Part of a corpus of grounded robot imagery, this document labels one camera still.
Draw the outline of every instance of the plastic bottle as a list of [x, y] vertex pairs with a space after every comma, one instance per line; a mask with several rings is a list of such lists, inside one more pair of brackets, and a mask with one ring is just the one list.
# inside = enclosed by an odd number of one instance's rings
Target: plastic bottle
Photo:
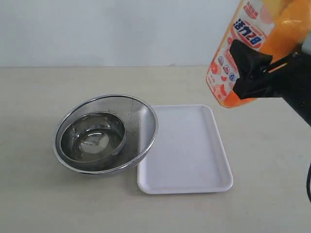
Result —
[[241, 100], [232, 91], [239, 73], [229, 52], [238, 39], [273, 61], [288, 55], [311, 31], [311, 0], [242, 0], [207, 72], [207, 83], [218, 102], [237, 107]]

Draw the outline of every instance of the white wall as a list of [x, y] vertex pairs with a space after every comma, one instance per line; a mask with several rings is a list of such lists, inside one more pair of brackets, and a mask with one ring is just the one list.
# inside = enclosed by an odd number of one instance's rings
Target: white wall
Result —
[[0, 67], [210, 63], [239, 0], [0, 0]]

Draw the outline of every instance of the white plastic tray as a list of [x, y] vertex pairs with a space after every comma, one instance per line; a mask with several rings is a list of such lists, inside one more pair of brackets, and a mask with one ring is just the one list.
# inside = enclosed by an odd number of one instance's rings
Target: white plastic tray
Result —
[[153, 108], [159, 129], [138, 166], [140, 189], [147, 194], [229, 190], [233, 177], [212, 110], [205, 105]]

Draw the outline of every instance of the table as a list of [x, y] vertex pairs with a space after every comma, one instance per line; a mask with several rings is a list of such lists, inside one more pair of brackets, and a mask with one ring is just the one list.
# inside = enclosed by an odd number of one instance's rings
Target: table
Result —
[[[309, 233], [305, 179], [311, 128], [281, 99], [221, 107], [207, 67], [0, 69], [1, 232]], [[234, 177], [218, 194], [143, 194], [136, 169], [89, 177], [55, 158], [56, 125], [102, 94], [152, 105], [206, 104], [214, 112]]]

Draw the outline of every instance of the metal strainer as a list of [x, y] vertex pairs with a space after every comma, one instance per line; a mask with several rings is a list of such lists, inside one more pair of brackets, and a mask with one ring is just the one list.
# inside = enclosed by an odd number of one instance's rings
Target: metal strainer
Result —
[[[96, 166], [77, 163], [63, 150], [64, 133], [78, 119], [98, 112], [112, 114], [122, 120], [126, 131], [125, 145], [118, 154]], [[71, 170], [86, 174], [112, 174], [137, 165], [152, 146], [157, 129], [156, 114], [147, 103], [127, 95], [106, 95], [88, 100], [68, 113], [57, 128], [53, 148], [57, 159]]]

